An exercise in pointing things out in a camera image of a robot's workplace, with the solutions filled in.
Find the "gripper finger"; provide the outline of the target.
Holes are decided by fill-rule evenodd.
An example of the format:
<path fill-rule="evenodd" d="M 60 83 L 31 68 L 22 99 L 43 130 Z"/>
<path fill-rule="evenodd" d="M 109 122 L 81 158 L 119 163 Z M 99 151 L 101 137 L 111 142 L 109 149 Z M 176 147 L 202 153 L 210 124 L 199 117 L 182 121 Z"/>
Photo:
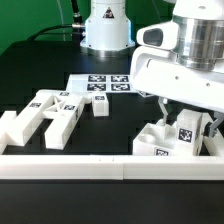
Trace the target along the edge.
<path fill-rule="evenodd" d="M 214 137 L 217 132 L 218 126 L 224 121 L 224 113 L 215 112 L 214 113 L 214 122 L 209 126 L 209 136 Z"/>

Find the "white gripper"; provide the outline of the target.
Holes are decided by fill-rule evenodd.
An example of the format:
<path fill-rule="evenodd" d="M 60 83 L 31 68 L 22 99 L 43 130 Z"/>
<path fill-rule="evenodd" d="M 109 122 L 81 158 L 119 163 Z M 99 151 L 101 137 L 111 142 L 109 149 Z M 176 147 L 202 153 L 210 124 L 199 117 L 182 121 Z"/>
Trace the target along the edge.
<path fill-rule="evenodd" d="M 159 97 L 163 124 L 169 100 L 224 113 L 224 26 L 219 21 L 173 21 L 137 33 L 130 80 Z"/>

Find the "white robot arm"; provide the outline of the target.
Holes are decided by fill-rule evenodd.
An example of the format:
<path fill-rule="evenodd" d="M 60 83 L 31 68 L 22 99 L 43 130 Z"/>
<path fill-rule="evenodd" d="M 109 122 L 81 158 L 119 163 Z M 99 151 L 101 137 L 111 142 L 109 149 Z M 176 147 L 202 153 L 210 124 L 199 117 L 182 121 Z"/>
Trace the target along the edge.
<path fill-rule="evenodd" d="M 137 32 L 130 81 L 139 92 L 214 112 L 224 121 L 224 0 L 175 0 L 172 20 Z"/>

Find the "robot base column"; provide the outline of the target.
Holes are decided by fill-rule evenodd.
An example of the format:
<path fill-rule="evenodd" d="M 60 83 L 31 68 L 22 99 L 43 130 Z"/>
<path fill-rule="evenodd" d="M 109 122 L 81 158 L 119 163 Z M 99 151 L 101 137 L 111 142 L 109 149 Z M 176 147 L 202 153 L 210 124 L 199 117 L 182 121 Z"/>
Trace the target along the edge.
<path fill-rule="evenodd" d="M 91 0 L 85 37 L 80 43 L 83 52 L 113 57 L 129 53 L 135 47 L 125 6 L 125 0 Z"/>

